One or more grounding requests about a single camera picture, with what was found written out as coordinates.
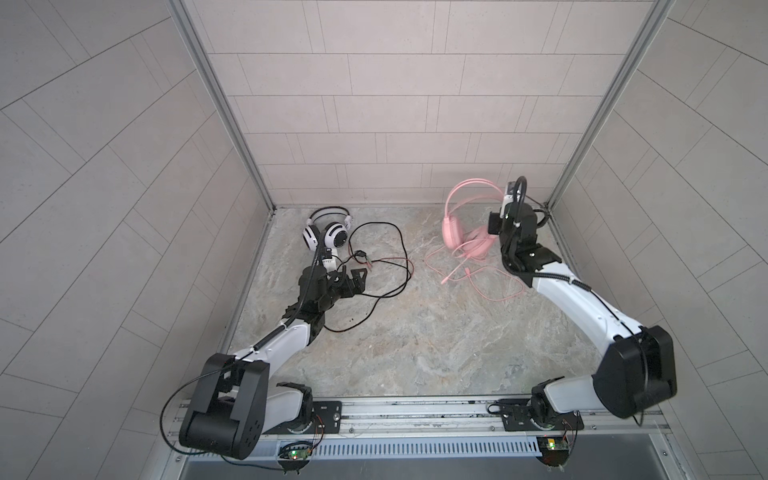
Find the pink headphones with cable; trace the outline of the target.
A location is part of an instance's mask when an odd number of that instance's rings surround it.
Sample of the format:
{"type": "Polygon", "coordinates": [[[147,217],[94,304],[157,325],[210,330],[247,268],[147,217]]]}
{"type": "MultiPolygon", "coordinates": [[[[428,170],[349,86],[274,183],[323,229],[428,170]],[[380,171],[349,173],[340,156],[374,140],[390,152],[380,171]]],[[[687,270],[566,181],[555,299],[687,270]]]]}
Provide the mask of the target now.
{"type": "Polygon", "coordinates": [[[494,182],[484,178],[469,178],[462,180],[449,191],[444,203],[443,217],[441,221],[443,246],[428,253],[424,258],[424,265],[428,269],[443,276],[441,279],[442,285],[445,285],[448,282],[467,280],[477,294],[483,299],[494,303],[514,300],[523,295],[525,284],[521,280],[513,277],[511,274],[503,273],[497,267],[489,266],[484,263],[491,247],[494,245],[495,237],[483,226],[472,230],[465,230],[456,214],[457,210],[473,201],[483,199],[501,201],[503,198],[504,192],[501,188],[494,182]],[[491,195],[476,195],[464,198],[458,203],[453,203],[453,197],[459,190],[468,186],[487,186],[490,187],[494,193],[491,195]],[[456,267],[449,273],[444,273],[429,263],[429,260],[434,255],[443,251],[449,253],[453,258],[460,260],[456,267]],[[513,279],[519,286],[519,289],[515,293],[502,298],[491,298],[485,295],[475,283],[475,277],[484,270],[493,270],[509,279],[513,279]]]}

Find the circuit board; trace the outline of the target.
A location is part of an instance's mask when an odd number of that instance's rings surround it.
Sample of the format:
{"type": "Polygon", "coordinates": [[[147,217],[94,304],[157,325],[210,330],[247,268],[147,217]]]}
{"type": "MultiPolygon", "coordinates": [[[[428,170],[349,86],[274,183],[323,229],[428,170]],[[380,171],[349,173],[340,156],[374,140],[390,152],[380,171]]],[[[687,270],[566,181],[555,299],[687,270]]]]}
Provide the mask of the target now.
{"type": "Polygon", "coordinates": [[[309,441],[297,441],[286,444],[278,450],[277,462],[285,474],[299,473],[311,460],[314,444],[309,441]]]}
{"type": "Polygon", "coordinates": [[[560,468],[567,464],[571,454],[569,442],[563,437],[537,437],[541,455],[538,460],[547,467],[560,468]]]}

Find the right circuit board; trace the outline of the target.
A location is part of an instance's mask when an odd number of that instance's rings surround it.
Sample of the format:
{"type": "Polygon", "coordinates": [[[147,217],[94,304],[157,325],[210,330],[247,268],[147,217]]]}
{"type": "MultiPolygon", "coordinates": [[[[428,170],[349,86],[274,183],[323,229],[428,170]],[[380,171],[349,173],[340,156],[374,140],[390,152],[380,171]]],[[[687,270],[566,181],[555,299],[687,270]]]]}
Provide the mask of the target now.
{"type": "Polygon", "coordinates": [[[547,467],[560,468],[567,464],[571,454],[569,442],[563,437],[537,437],[541,455],[538,460],[547,467]]]}

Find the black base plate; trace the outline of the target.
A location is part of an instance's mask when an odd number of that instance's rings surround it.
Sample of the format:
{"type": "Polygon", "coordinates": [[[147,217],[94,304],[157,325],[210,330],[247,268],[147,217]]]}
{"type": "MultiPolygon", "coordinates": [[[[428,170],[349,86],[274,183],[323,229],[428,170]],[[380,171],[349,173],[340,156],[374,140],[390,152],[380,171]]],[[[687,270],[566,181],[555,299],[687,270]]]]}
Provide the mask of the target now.
{"type": "Polygon", "coordinates": [[[584,429],[583,420],[576,412],[558,413],[538,397],[499,399],[488,404],[486,412],[499,416],[507,432],[584,429]]]}
{"type": "Polygon", "coordinates": [[[314,401],[313,422],[304,429],[291,429],[286,424],[278,425],[265,432],[266,435],[309,435],[318,433],[321,426],[326,434],[338,434],[342,418],[343,404],[341,401],[314,401]]]}

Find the aluminium mounting rail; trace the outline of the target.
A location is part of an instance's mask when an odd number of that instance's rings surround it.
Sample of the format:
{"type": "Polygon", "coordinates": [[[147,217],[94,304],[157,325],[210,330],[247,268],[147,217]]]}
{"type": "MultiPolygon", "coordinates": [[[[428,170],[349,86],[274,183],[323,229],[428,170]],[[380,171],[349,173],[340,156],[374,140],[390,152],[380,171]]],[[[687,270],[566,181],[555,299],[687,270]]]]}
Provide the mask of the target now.
{"type": "Polygon", "coordinates": [[[338,434],[326,434],[321,426],[318,433],[309,435],[263,434],[262,439],[553,436],[564,433],[570,437],[583,437],[671,432],[666,417],[658,409],[647,411],[635,419],[619,419],[606,411],[583,410],[577,413],[584,423],[584,429],[580,431],[507,432],[499,416],[486,412],[488,404],[506,398],[528,399],[525,395],[319,398],[316,401],[342,402],[338,434]]]}

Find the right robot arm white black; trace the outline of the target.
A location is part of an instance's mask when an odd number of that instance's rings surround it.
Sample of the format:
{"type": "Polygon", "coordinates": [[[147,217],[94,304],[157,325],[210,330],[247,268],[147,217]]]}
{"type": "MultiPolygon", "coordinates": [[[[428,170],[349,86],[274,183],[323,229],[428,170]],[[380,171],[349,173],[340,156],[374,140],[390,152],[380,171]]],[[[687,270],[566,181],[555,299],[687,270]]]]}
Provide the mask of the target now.
{"type": "Polygon", "coordinates": [[[531,390],[529,410],[541,428],[577,411],[607,411],[617,418],[645,410],[678,391],[674,342],[662,327],[646,327],[604,300],[561,258],[537,241],[534,209],[506,199],[489,215],[488,232],[500,241],[505,270],[549,299],[592,341],[602,358],[595,373],[544,381],[531,390]]]}

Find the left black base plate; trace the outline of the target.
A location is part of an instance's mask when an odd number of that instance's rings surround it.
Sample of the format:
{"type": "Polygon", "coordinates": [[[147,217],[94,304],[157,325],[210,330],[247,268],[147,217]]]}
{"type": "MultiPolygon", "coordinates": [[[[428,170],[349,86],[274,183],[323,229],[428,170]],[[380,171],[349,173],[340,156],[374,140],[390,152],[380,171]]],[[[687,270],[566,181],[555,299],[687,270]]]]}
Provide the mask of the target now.
{"type": "Polygon", "coordinates": [[[265,432],[266,435],[309,435],[318,433],[321,426],[326,434],[338,434],[342,418],[343,404],[341,401],[314,401],[313,422],[304,429],[291,429],[286,424],[278,425],[265,432]]]}

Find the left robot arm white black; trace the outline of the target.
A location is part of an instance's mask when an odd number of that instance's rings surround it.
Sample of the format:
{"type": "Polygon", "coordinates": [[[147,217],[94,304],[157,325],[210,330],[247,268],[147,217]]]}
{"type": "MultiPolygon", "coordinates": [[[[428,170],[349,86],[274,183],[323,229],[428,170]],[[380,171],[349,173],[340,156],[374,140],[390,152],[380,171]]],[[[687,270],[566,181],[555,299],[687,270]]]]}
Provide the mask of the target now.
{"type": "Polygon", "coordinates": [[[211,453],[244,460],[274,429],[323,435],[326,427],[336,427],[339,411],[315,404],[310,387],[272,384],[270,379],[316,339],[326,312],[338,300],[364,293],[367,275],[365,268],[327,271],[319,263],[305,268],[297,302],[271,332],[237,354],[210,356],[201,374],[190,380],[194,392],[178,439],[167,446],[187,456],[211,453]]]}

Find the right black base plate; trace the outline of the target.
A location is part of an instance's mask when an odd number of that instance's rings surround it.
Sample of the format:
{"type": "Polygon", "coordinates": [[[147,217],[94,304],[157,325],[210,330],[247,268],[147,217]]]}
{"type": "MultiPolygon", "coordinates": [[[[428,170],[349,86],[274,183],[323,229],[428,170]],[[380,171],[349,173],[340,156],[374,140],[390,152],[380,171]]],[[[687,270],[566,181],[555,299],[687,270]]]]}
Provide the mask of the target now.
{"type": "Polygon", "coordinates": [[[584,429],[583,420],[576,412],[558,413],[538,397],[499,399],[488,404],[486,412],[499,416],[507,432],[584,429]]]}

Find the left circuit board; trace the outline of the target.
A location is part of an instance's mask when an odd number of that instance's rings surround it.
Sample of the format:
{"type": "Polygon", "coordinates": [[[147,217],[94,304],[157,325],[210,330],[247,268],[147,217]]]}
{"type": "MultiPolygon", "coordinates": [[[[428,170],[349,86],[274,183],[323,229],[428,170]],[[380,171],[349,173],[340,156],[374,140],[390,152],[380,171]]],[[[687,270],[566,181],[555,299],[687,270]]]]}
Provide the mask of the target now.
{"type": "Polygon", "coordinates": [[[285,474],[299,473],[311,460],[314,444],[309,441],[297,441],[286,444],[278,450],[277,462],[285,474]]]}

